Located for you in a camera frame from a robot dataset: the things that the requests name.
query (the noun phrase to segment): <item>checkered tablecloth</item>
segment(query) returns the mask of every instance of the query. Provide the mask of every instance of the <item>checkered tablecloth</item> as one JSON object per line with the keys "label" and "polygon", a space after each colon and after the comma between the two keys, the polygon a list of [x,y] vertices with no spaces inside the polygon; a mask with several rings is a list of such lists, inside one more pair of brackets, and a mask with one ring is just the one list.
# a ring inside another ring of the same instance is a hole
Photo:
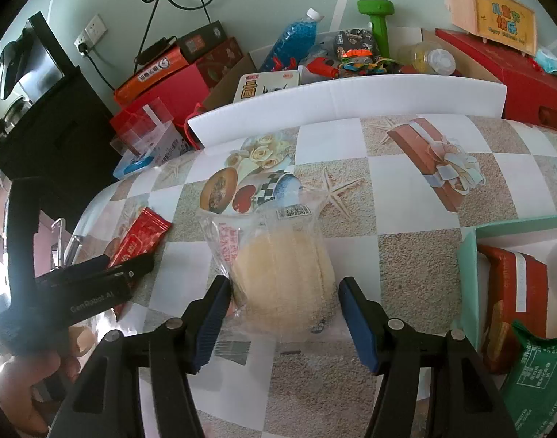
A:
{"label": "checkered tablecloth", "polygon": [[[387,131],[426,118],[475,157],[485,184],[458,212],[448,211]],[[472,226],[557,213],[557,132],[518,122],[463,115],[394,115],[289,129],[296,140],[287,171],[325,188],[320,216],[336,277],[354,276],[368,299],[417,330],[443,332],[460,308],[456,250]],[[173,227],[155,270],[137,288],[117,327],[149,331],[201,298],[216,275],[195,212],[206,180],[243,140],[188,153],[133,174],[100,193],[76,234],[79,260],[104,252],[148,206]],[[104,328],[113,326],[107,319]],[[222,332],[210,363],[190,386],[213,436],[361,437],[377,381],[349,337],[276,344],[263,336]],[[154,432],[150,378],[141,379],[148,430]]]}

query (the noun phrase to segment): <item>blue liquid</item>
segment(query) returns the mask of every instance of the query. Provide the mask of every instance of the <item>blue liquid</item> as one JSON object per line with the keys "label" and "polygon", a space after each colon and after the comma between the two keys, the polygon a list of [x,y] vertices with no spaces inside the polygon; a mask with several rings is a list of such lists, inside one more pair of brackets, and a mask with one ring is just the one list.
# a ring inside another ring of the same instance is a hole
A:
{"label": "blue liquid", "polygon": [[317,22],[310,18],[287,26],[260,66],[260,71],[267,72],[274,68],[274,56],[277,56],[283,63],[283,69],[291,64],[291,58],[295,58],[295,61],[299,63],[302,58],[307,56],[311,46],[315,44],[316,37]]}

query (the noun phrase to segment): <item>green snack packet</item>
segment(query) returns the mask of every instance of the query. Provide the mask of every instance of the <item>green snack packet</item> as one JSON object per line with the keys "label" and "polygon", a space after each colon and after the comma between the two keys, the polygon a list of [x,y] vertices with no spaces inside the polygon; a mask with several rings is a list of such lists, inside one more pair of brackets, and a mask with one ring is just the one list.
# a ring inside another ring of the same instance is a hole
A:
{"label": "green snack packet", "polygon": [[534,336],[515,320],[522,354],[500,393],[520,438],[541,438],[557,422],[557,338]]}

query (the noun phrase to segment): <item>blue liquid bottle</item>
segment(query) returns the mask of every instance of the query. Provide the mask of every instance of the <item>blue liquid bottle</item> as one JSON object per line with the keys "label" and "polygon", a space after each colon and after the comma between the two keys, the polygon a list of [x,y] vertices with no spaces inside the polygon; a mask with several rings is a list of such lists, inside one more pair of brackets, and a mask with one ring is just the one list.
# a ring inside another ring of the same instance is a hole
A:
{"label": "blue liquid bottle", "polygon": [[307,55],[311,46],[315,44],[317,23],[322,19],[323,17],[318,12],[309,8],[307,15],[302,20],[287,26],[260,66],[260,71],[267,72],[274,69],[276,66],[274,57],[280,60],[282,68],[287,68],[291,64],[291,58],[299,63]]}

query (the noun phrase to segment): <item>yellow sign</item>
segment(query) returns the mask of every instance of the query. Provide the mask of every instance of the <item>yellow sign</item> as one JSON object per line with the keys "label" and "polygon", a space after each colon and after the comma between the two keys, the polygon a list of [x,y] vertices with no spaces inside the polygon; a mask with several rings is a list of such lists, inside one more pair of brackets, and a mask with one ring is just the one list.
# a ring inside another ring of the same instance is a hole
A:
{"label": "yellow sign", "polygon": [[514,0],[475,0],[477,35],[534,53],[534,13]]}

